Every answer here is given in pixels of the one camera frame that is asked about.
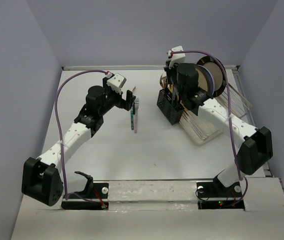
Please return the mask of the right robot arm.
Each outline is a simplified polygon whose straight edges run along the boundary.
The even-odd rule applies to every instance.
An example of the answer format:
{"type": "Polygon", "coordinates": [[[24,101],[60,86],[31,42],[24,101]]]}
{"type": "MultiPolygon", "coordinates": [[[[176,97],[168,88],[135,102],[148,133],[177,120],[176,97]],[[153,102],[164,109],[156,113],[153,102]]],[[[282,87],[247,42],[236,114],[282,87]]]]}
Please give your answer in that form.
{"type": "Polygon", "coordinates": [[[161,86],[167,94],[165,105],[169,114],[178,121],[182,112],[191,112],[210,122],[229,136],[235,151],[232,164],[217,174],[205,190],[223,196],[232,185],[254,174],[272,158],[271,131],[244,122],[216,99],[227,86],[217,64],[169,63],[164,72],[161,86]]]}

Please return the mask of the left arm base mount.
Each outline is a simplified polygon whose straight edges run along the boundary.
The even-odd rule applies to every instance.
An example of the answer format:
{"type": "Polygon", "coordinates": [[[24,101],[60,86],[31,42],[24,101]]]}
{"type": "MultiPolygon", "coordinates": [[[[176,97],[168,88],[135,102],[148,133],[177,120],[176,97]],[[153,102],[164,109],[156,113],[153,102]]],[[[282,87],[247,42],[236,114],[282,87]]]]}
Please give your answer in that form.
{"type": "Polygon", "coordinates": [[[86,184],[83,190],[70,193],[68,199],[63,198],[61,208],[63,210],[108,210],[109,183],[94,181],[91,175],[81,171],[75,171],[74,173],[83,176],[86,179],[86,184]]]}

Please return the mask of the silver fork pink handle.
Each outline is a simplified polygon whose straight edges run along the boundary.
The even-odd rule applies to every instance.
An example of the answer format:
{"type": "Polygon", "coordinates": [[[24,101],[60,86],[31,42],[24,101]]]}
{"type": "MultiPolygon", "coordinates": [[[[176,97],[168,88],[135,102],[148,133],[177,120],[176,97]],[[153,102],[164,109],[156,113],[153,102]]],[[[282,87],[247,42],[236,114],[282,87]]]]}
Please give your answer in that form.
{"type": "Polygon", "coordinates": [[[138,131],[138,109],[139,109],[139,98],[135,99],[134,103],[134,133],[138,131]]]}

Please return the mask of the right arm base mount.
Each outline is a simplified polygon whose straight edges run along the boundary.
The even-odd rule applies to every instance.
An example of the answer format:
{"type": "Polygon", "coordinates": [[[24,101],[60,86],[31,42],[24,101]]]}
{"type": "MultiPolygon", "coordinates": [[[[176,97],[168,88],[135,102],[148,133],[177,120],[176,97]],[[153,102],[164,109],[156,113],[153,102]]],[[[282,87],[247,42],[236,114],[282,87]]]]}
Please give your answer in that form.
{"type": "Polygon", "coordinates": [[[195,196],[201,209],[236,209],[244,208],[243,198],[248,190],[248,180],[245,189],[240,186],[237,170],[226,168],[211,181],[200,181],[196,184],[195,196]]]}

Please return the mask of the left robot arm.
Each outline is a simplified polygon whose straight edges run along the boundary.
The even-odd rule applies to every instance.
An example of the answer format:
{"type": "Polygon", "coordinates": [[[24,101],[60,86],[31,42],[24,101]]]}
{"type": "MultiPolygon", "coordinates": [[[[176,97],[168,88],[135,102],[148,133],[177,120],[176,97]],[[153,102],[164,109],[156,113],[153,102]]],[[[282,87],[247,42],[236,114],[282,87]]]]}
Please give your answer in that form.
{"type": "Polygon", "coordinates": [[[90,140],[104,123],[103,116],[113,107],[129,111],[135,100],[128,90],[122,98],[126,78],[109,73],[102,85],[88,89],[86,102],[66,133],[45,153],[28,158],[23,166],[22,193],[47,205],[55,205],[65,193],[65,165],[72,155],[90,140]]]}

